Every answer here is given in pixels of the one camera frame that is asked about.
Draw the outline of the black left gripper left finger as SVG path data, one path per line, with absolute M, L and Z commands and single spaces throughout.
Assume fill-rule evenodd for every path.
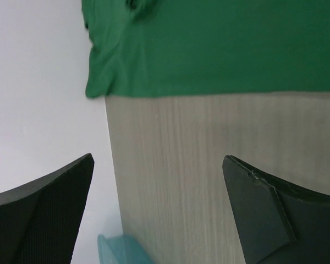
M 88 153 L 0 193 L 0 263 L 71 263 L 93 171 Z

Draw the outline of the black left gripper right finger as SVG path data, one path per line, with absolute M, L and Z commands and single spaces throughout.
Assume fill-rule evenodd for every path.
M 246 263 L 330 264 L 330 196 L 227 155 L 223 176 Z

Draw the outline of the green t shirt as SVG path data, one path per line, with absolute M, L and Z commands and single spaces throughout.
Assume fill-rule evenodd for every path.
M 330 92 L 330 1 L 82 1 L 85 94 Z

